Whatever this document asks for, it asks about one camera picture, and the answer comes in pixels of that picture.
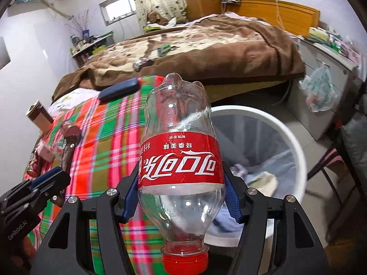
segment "window frame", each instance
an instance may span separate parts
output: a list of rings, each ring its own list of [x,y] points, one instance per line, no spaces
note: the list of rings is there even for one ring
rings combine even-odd
[[[119,0],[107,0],[107,1],[104,1],[104,2],[100,3],[100,11],[102,13],[102,17],[103,17],[103,20],[105,21],[106,26],[111,25],[111,24],[116,23],[116,22],[118,22],[122,19],[125,19],[126,17],[129,17],[129,16],[132,16],[132,15],[136,14],[136,10],[135,11],[133,10],[133,8],[131,7],[130,0],[128,0],[131,12],[126,13],[122,16],[119,16],[119,17],[117,17],[113,20],[110,20],[110,17],[107,13],[106,7],[108,5],[114,3],[114,2],[117,2],[117,1],[119,1]]]

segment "plastic bottle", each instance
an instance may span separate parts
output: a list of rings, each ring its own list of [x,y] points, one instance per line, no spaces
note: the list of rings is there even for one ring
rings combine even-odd
[[[196,275],[208,266],[204,234],[225,196],[211,107],[200,82],[168,74],[145,106],[139,203],[162,234],[170,275]]]

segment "trash can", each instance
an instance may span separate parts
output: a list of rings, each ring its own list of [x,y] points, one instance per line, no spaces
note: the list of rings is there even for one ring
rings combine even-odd
[[[298,202],[302,201],[307,181],[306,160],[287,126],[270,114],[238,105],[213,107],[211,118],[222,160],[230,167],[240,164],[251,176],[265,171],[275,175],[278,186],[272,197],[283,199],[292,194]],[[228,211],[221,210],[223,218]],[[225,221],[229,227],[224,224],[223,228],[214,220],[205,235],[206,244],[237,247],[243,225],[236,224],[229,213]],[[269,219],[266,238],[273,232],[274,220]]]

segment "brown blanket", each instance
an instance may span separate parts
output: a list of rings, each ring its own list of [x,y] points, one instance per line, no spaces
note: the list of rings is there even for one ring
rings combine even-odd
[[[160,58],[157,48],[165,43],[172,50]],[[133,63],[140,57],[155,62],[137,73]],[[219,15],[192,27],[160,30],[109,46],[64,76],[53,101],[82,81],[102,90],[130,78],[171,72],[184,80],[222,85],[291,80],[302,77],[305,66],[294,43],[278,27]]]

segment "colorful plaid cloth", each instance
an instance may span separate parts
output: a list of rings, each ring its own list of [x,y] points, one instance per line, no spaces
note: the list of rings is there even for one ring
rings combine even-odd
[[[108,104],[100,104],[95,97],[55,118],[52,131],[44,138],[48,144],[62,139],[59,127],[66,119],[78,125],[83,134],[75,149],[67,198],[76,195],[83,200],[99,196],[108,188],[116,187],[122,177],[130,175],[139,160],[146,98],[160,82],[160,77],[144,77],[140,91],[133,95]],[[42,174],[58,165],[56,159],[46,163]],[[60,208],[49,201],[40,214],[41,223],[29,235],[36,249],[59,211]],[[95,220],[91,220],[90,225],[95,272],[103,274]],[[134,217],[121,225],[121,230],[137,275],[166,274],[160,252],[163,238],[140,205]]]

